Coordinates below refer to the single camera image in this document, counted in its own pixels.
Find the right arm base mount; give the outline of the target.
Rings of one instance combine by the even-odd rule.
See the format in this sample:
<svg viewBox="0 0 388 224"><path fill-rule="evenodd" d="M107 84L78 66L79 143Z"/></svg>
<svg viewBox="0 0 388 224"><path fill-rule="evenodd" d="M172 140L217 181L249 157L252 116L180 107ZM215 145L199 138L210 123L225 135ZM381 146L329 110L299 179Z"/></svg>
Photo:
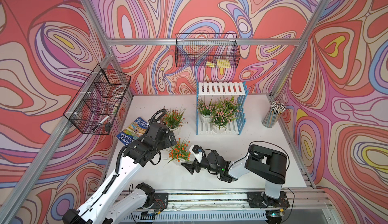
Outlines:
<svg viewBox="0 0 388 224"><path fill-rule="evenodd" d="M247 192L247 202L250 208L279 208L288 209L290 203L284 191L280 192L278 199L265 195L264 192Z"/></svg>

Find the pink flower pot back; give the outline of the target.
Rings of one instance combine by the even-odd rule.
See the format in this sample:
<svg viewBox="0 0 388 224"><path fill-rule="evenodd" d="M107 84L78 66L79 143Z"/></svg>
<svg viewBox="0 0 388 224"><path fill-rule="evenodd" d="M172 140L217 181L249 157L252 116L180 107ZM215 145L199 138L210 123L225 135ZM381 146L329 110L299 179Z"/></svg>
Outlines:
<svg viewBox="0 0 388 224"><path fill-rule="evenodd" d="M230 123L232 123L234 120L236 120L236 116L234 116L234 118L230 118L226 114L221 113L219 110L219 103L220 102L216 104L215 109L213 110L212 119L211 119L212 130L216 134L224 133L227 126Z"/></svg>

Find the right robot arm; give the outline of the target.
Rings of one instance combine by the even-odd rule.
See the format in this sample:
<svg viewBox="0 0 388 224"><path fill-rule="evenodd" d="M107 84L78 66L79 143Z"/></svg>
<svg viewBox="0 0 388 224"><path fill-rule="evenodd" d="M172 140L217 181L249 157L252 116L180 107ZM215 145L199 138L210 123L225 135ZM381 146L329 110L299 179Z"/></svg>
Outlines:
<svg viewBox="0 0 388 224"><path fill-rule="evenodd" d="M273 200L280 198L282 186L286 182L288 156L285 153L255 143L249 146L243 158L235 162L224 160L215 150L206 154L198 145L192 146L190 153L195 157L193 163L181 164L190 174L205 169L216 174L220 181L232 183L243 175L254 173L265 180L264 197Z"/></svg>

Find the pink flower pot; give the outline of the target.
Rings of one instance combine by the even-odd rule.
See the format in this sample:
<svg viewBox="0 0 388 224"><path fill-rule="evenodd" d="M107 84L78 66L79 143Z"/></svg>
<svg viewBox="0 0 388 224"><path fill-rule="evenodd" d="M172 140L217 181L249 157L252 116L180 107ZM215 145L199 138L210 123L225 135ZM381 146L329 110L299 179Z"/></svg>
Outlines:
<svg viewBox="0 0 388 224"><path fill-rule="evenodd" d="M230 118L234 118L239 112L239 106L240 104L234 99L234 96L232 96L230 99L224 98L220 100L219 110Z"/></svg>
<svg viewBox="0 0 388 224"><path fill-rule="evenodd" d="M226 114L221 113L219 110L219 103L220 102L216 104L215 109L213 110L212 119L211 119L212 130L216 134L224 133L227 126L230 123L232 123L234 120L236 120L236 116L234 116L234 118L230 118Z"/></svg>
<svg viewBox="0 0 388 224"><path fill-rule="evenodd" d="M214 110L214 104L212 100L210 100L208 103L203 100L198 100L197 110L199 113L199 119L204 124L209 124L212 119L212 114Z"/></svg>

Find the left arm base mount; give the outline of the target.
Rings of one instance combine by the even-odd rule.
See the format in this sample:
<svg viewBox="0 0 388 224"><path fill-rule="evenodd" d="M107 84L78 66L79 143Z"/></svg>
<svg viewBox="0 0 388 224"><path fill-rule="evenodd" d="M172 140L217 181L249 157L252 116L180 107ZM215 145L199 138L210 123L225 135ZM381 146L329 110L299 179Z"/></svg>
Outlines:
<svg viewBox="0 0 388 224"><path fill-rule="evenodd" d="M164 210L168 207L169 194L167 192L157 192L154 194L152 203L146 204L144 209Z"/></svg>

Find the blue white slatted rack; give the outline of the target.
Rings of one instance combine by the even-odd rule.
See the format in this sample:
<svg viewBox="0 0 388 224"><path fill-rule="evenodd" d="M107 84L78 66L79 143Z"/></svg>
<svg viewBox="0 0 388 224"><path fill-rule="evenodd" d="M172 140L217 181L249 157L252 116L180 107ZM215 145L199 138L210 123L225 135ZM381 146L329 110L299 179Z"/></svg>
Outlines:
<svg viewBox="0 0 388 224"><path fill-rule="evenodd" d="M245 124L245 82L197 83L198 135L239 135Z"/></svg>

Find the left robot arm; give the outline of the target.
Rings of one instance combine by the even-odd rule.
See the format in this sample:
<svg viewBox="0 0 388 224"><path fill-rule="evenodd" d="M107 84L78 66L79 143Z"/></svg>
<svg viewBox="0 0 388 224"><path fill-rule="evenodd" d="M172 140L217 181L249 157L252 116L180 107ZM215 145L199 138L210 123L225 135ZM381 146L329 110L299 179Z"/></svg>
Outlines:
<svg viewBox="0 0 388 224"><path fill-rule="evenodd" d="M121 201L117 198L130 180L161 150L176 145L176 137L166 125L151 123L137 140L123 146L115 169L98 190L78 209L69 209L62 220L65 224L117 224L138 208L154 204L155 189L146 183L134 187Z"/></svg>

